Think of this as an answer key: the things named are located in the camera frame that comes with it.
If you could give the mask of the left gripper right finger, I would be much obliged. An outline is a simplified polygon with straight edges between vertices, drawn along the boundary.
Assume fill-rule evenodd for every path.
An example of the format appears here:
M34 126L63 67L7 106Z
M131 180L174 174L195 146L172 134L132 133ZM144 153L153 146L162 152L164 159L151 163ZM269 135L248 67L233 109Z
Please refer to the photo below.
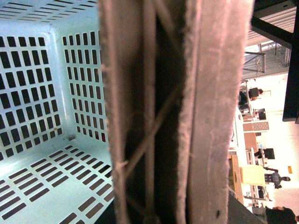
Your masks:
M252 0L189 0L179 114L177 222L228 220L228 150Z

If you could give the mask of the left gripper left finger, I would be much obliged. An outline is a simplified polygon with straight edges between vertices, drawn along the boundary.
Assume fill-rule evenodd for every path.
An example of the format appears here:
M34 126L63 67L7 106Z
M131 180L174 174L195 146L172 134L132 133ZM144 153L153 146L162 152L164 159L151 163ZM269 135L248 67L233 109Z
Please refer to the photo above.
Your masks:
M184 0L101 0L114 211L120 224L178 223Z

